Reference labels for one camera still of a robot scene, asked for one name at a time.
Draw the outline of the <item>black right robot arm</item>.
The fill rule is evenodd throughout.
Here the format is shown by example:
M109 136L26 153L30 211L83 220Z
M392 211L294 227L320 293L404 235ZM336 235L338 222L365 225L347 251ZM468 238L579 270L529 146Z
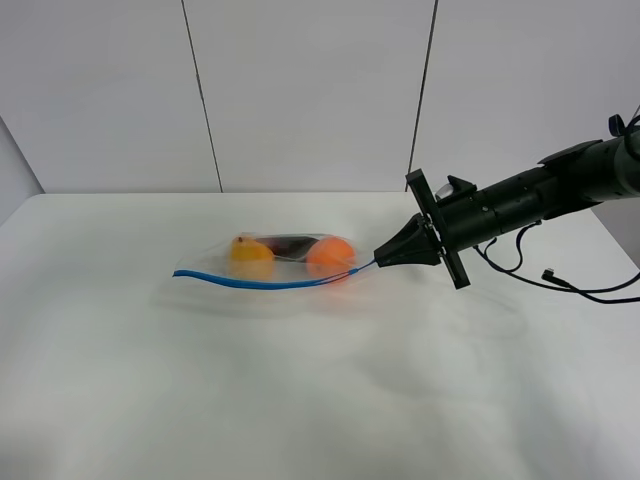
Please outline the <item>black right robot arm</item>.
M450 176L433 192L421 170L406 177L418 206L408 223L377 248L379 267L444 264L456 288L470 280L460 252L503 234L639 195L639 121L609 119L611 139L557 152L484 189Z

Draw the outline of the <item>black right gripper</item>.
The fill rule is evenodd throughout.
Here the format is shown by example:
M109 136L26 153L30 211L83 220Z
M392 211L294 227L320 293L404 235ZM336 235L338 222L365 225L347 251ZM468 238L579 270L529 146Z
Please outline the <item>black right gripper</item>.
M466 198L438 205L421 169L406 176L421 214L410 220L387 242L375 250L380 268L396 265L437 266L444 262L454 287L470 285L459 252L475 246L495 233L495 212L485 193L477 189ZM429 247L425 250L425 230Z

